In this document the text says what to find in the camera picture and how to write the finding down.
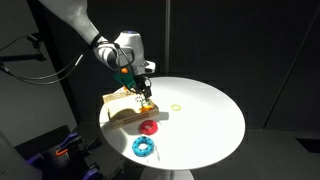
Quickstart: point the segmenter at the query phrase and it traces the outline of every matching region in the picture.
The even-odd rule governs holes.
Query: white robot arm
[[[144,93],[148,90],[144,83],[143,74],[155,72],[155,63],[146,61],[144,58],[144,49],[139,33],[134,31],[124,31],[115,40],[114,43],[108,42],[102,37],[99,31],[92,24],[87,15],[87,0],[39,0],[52,13],[73,27],[83,39],[91,46],[97,58],[106,66],[113,70],[119,70],[123,67],[132,71],[137,93],[143,93],[146,98],[151,96]],[[125,86],[131,83],[124,82],[122,75],[118,81],[122,81]]]

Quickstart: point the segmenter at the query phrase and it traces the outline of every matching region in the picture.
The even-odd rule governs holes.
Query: white tabletop
[[[159,115],[148,118],[158,122],[158,132],[149,136],[156,150],[147,157],[136,156],[132,144],[141,136],[138,126],[142,121],[111,129],[104,105],[100,127],[115,150],[137,163],[164,170],[209,166],[236,150],[244,136],[245,122],[231,98],[191,79],[158,77],[151,81],[151,99],[160,111]],[[172,105],[181,109],[173,110]]]

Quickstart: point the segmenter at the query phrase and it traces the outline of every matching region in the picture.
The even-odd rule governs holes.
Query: wooden block
[[[159,114],[159,108],[150,99],[130,91],[116,92],[103,96],[107,106],[109,121],[112,128],[139,121]]]

